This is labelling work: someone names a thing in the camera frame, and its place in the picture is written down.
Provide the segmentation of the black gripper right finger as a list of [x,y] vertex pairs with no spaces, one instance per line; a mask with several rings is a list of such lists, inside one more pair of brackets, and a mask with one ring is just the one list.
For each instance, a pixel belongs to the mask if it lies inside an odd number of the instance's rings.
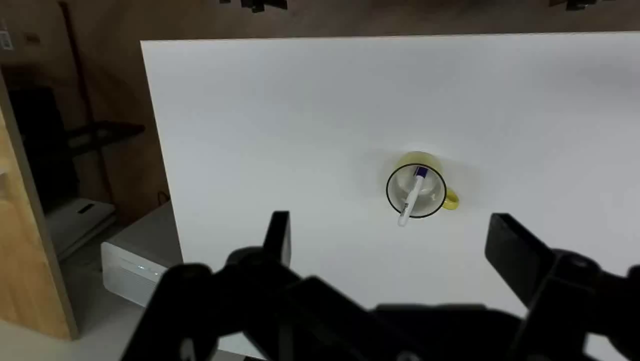
[[544,244],[507,213],[490,216],[483,256],[525,307],[510,361],[592,361],[589,333],[640,361],[637,264],[624,276],[607,272],[579,253]]

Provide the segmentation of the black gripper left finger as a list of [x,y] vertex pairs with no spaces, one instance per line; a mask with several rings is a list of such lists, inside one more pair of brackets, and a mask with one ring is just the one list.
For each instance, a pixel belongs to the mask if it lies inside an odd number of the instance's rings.
[[290,268],[290,213],[274,211],[259,246],[221,268],[167,268],[121,361],[210,361],[242,333],[263,361],[425,361],[427,351],[318,276]]

